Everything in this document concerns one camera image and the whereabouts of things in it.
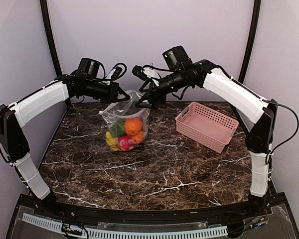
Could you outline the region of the clear zip top bag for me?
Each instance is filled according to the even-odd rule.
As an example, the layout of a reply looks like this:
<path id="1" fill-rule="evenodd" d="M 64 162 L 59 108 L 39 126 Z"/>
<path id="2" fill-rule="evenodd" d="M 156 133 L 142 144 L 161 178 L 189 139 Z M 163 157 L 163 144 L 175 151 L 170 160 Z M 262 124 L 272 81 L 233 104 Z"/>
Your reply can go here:
<path id="1" fill-rule="evenodd" d="M 148 134 L 150 109 L 136 107 L 143 95 L 132 90 L 127 94 L 129 100 L 111 103 L 99 111 L 108 127 L 106 143 L 112 151 L 130 151 L 141 144 Z"/>

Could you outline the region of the orange toy orange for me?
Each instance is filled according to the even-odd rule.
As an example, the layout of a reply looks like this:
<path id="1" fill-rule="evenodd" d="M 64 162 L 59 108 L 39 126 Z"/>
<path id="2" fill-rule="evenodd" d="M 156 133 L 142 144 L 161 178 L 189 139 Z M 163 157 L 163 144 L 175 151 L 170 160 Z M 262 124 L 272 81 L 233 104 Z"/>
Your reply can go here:
<path id="1" fill-rule="evenodd" d="M 127 119 L 124 123 L 124 129 L 127 135 L 133 136 L 142 131 L 143 125 L 139 118 Z"/>

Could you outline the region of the green toy pepper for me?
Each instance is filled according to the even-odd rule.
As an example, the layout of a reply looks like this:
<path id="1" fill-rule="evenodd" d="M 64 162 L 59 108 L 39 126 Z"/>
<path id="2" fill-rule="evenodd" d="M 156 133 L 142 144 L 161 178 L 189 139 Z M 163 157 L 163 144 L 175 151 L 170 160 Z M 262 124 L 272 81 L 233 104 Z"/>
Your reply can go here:
<path id="1" fill-rule="evenodd" d="M 121 122 L 116 122 L 113 125 L 111 131 L 112 131 L 113 137 L 121 137 L 126 134 L 125 129 L 124 129 L 124 124 Z"/>

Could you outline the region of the orange green toy mango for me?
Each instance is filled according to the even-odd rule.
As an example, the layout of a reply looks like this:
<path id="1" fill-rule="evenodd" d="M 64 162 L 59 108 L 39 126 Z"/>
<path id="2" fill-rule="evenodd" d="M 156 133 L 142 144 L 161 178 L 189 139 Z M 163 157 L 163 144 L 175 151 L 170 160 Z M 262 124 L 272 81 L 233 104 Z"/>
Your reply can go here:
<path id="1" fill-rule="evenodd" d="M 140 131 L 138 134 L 133 135 L 131 138 L 133 144 L 140 144 L 144 140 L 144 132 Z"/>

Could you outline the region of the yellow toy pear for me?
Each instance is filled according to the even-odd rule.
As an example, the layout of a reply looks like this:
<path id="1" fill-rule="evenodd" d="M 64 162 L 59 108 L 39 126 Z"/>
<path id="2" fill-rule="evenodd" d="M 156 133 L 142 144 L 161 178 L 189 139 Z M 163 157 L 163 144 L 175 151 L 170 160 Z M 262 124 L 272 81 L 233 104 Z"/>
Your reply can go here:
<path id="1" fill-rule="evenodd" d="M 106 132 L 106 143 L 112 151 L 119 151 L 117 143 L 115 142 L 114 137 L 109 131 Z"/>

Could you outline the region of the red toy apple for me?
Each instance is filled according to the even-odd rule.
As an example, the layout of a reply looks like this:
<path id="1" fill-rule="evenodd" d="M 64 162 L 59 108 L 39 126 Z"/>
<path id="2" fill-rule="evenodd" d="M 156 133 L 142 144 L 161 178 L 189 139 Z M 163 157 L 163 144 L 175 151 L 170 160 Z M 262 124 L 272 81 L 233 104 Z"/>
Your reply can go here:
<path id="1" fill-rule="evenodd" d="M 128 135 L 119 137 L 117 146 L 120 151 L 129 151 L 134 148 L 133 140 Z"/>

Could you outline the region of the pink plastic basket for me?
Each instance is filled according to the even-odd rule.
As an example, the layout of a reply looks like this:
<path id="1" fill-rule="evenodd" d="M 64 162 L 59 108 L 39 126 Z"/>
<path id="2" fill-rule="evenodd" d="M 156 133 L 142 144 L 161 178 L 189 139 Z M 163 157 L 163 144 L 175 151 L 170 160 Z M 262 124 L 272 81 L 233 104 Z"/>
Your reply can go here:
<path id="1" fill-rule="evenodd" d="M 176 131 L 221 153 L 231 141 L 239 123 L 197 102 L 190 103 L 176 118 Z"/>

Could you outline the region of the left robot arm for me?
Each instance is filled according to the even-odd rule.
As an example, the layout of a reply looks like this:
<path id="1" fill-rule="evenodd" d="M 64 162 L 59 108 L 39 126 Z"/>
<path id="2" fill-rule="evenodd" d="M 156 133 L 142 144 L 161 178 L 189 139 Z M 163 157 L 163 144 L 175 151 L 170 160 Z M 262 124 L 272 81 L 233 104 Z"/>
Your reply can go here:
<path id="1" fill-rule="evenodd" d="M 127 72 L 127 66 L 117 63 L 102 78 L 97 76 L 100 68 L 104 68 L 101 62 L 82 58 L 78 69 L 71 74 L 58 76 L 24 98 L 0 106 L 0 154 L 15 168 L 21 182 L 42 200 L 40 207 L 50 217 L 60 213 L 60 205 L 51 199 L 54 193 L 35 166 L 22 129 L 47 109 L 72 97 L 92 97 L 102 103 L 129 100 L 130 96 L 117 83 Z"/>

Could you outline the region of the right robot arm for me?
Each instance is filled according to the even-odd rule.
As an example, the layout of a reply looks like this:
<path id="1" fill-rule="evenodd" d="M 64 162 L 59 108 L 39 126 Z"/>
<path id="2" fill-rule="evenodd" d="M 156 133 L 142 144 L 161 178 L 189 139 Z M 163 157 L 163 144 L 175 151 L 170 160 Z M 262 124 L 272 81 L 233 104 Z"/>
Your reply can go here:
<path id="1" fill-rule="evenodd" d="M 155 109 L 164 98 L 182 89 L 199 87 L 217 94 L 241 111 L 253 123 L 245 144 L 252 160 L 250 196 L 244 211 L 255 216 L 264 207 L 261 199 L 269 188 L 270 164 L 275 148 L 272 147 L 278 107 L 275 100 L 268 100 L 230 76 L 222 66 L 203 59 L 192 62 L 182 46 L 173 47 L 162 54 L 169 73 L 163 78 L 155 75 L 159 69 L 151 65 L 137 66 L 132 74 L 143 80 L 138 108 Z"/>

